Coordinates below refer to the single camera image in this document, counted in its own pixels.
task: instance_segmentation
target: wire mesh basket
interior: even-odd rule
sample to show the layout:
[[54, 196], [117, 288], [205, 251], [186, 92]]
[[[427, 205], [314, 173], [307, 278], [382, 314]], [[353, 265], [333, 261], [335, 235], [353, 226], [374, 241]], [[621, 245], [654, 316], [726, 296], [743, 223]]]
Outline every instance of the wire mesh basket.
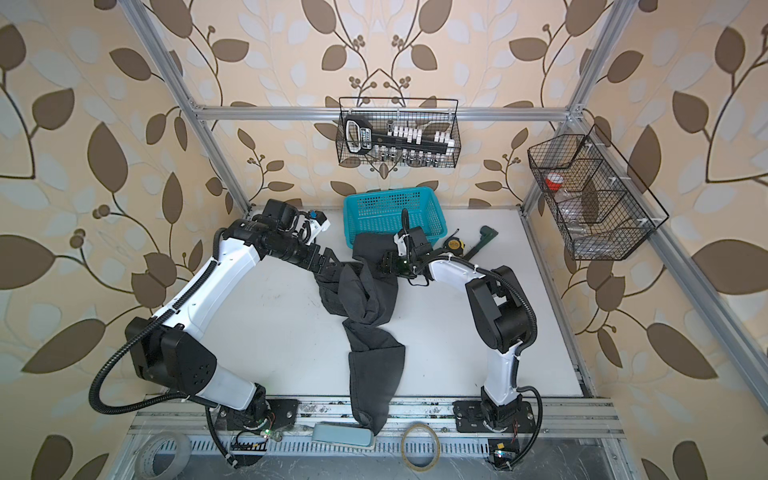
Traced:
[[339, 163], [453, 168], [462, 149], [457, 109], [448, 98], [341, 97]]
[[[606, 161], [608, 147], [593, 126], [586, 135], [558, 135], [528, 149], [531, 172], [574, 260], [625, 260], [669, 218], [621, 152], [626, 173]], [[649, 194], [659, 211], [648, 212], [631, 190]]]

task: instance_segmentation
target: white table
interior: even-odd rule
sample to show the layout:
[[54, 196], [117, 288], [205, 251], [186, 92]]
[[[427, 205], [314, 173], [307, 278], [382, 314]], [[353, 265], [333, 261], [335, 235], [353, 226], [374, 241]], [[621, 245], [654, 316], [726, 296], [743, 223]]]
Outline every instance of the white table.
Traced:
[[[325, 213], [332, 226], [318, 243], [351, 260], [341, 210]], [[487, 269], [512, 268], [536, 312], [538, 338], [521, 355], [519, 385], [533, 385], [543, 396], [581, 396], [518, 211], [443, 213], [449, 233], [460, 228], [467, 248], [478, 241], [481, 226], [498, 231], [473, 261]], [[347, 396], [349, 342], [342, 320], [323, 308], [311, 273], [267, 257], [224, 301], [203, 344], [222, 365], [264, 385], [268, 395]], [[382, 328], [406, 346], [398, 396], [479, 396], [488, 347], [465, 294], [444, 283], [420, 287], [399, 279], [394, 315]]]

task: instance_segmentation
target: green tool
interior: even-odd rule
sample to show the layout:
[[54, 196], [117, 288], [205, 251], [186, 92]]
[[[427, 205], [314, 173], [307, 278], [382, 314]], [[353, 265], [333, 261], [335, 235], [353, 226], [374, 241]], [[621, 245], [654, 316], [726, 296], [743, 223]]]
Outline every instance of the green tool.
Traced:
[[485, 247], [488, 242], [493, 240], [498, 235], [498, 232], [496, 230], [493, 230], [488, 225], [483, 225], [480, 227], [480, 241], [477, 245], [475, 245], [472, 250], [467, 252], [466, 255], [464, 255], [464, 260], [469, 260], [472, 257], [474, 257], [477, 252], [480, 251], [481, 248]]

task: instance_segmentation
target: gray floor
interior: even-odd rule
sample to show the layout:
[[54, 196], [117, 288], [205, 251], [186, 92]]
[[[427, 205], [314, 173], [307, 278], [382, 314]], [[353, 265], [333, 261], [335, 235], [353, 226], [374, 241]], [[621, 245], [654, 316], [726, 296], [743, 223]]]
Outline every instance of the gray floor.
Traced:
[[[598, 445], [582, 445], [578, 440], [539, 439], [526, 459], [515, 470], [497, 472], [477, 458], [440, 458], [428, 472], [416, 473], [406, 467], [400, 457], [293, 457], [267, 456], [250, 467], [233, 470], [223, 458], [193, 455], [177, 476], [178, 480], [309, 480], [311, 478], [360, 480], [613, 480], [604, 450]], [[419, 459], [411, 458], [419, 465]], [[158, 455], [155, 471], [170, 462], [169, 455]]]

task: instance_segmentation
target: roll of clear tape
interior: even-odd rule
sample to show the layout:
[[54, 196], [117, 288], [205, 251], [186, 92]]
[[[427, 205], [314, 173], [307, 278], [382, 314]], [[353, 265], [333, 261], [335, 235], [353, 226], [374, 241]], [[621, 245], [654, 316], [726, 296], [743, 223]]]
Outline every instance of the roll of clear tape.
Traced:
[[[176, 443], [176, 454], [168, 468], [163, 470], [162, 473], [155, 475], [152, 468], [154, 456], [157, 455], [160, 448], [168, 440], [173, 440]], [[191, 454], [192, 445], [186, 435], [178, 432], [164, 432], [153, 435], [141, 446], [136, 454], [136, 461], [134, 463], [135, 478], [137, 480], [173, 480], [187, 466]]]
[[[414, 430], [424, 430], [430, 434], [433, 440], [435, 440], [435, 456], [432, 458], [430, 463], [424, 465], [423, 467], [413, 465], [413, 463], [411, 463], [411, 461], [406, 458], [406, 437], [410, 432], [413, 432]], [[405, 433], [402, 434], [402, 439], [400, 439], [400, 455], [402, 456], [402, 460], [406, 466], [414, 472], [426, 472], [427, 470], [432, 469], [432, 467], [434, 467], [437, 464], [437, 461], [440, 459], [440, 439], [437, 438], [437, 434], [429, 425], [426, 425], [425, 423], [415, 423], [414, 425], [411, 425]]]

